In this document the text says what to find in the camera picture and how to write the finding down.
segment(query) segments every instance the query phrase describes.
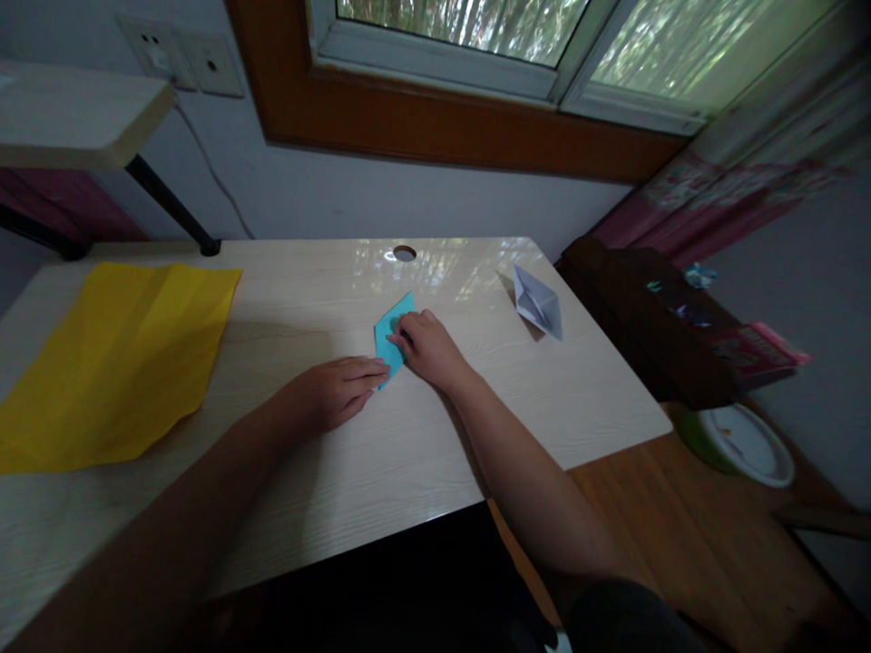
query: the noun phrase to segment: wall socket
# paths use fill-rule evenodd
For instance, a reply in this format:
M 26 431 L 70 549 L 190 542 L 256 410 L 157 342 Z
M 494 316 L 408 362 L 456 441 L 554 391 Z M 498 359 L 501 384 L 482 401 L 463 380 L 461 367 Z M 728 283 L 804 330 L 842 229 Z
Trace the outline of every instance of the wall socket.
M 179 31 L 181 49 L 204 93 L 242 97 L 242 86 L 221 34 Z
M 170 25 L 122 14 L 116 15 L 115 20 L 146 75 L 165 79 L 179 89 L 197 90 L 191 68 Z

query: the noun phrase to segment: window frame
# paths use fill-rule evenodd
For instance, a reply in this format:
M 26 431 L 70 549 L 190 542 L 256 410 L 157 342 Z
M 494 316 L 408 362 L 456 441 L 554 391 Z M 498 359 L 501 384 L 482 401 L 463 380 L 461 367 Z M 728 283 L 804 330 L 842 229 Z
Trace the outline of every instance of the window frame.
M 267 141 L 638 184 L 689 139 L 313 65 L 304 0 L 225 0 Z
M 312 62 L 351 73 L 431 84 L 589 118 L 693 136 L 709 114 L 590 78 L 638 0 L 589 0 L 555 68 L 340 19 L 336 0 L 307 0 Z

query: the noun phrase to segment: pink curtain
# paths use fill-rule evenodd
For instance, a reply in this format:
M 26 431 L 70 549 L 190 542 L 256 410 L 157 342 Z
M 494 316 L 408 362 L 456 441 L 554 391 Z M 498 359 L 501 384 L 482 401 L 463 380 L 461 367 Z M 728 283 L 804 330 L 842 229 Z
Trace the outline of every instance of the pink curtain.
M 0 169 L 0 202 L 83 244 L 149 239 L 83 171 Z
M 818 45 L 825 55 L 807 55 Z M 593 236 L 610 248 L 655 248 L 685 267 L 789 213 L 866 159 L 871 56 L 850 44 L 838 51 L 824 33 L 803 47 Z
M 610 248 L 657 249 L 685 268 L 789 213 L 844 173 L 813 161 L 726 171 L 686 151 L 592 234 Z

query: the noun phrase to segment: yellow origami paper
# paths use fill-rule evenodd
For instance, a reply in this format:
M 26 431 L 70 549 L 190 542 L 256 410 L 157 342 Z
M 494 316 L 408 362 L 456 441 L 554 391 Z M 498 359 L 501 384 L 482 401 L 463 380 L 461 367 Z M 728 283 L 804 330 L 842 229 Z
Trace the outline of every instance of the yellow origami paper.
M 240 275 L 98 265 L 0 406 L 0 473 L 131 460 L 197 410 Z

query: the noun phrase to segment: green foliage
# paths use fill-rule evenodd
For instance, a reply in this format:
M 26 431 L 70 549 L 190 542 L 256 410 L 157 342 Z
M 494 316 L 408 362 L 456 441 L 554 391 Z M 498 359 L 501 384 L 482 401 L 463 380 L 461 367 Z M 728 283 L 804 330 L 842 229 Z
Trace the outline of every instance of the green foliage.
M 555 66 L 587 0 L 338 0 L 338 16 Z
M 684 97 L 771 2 L 640 0 L 592 80 L 662 97 Z

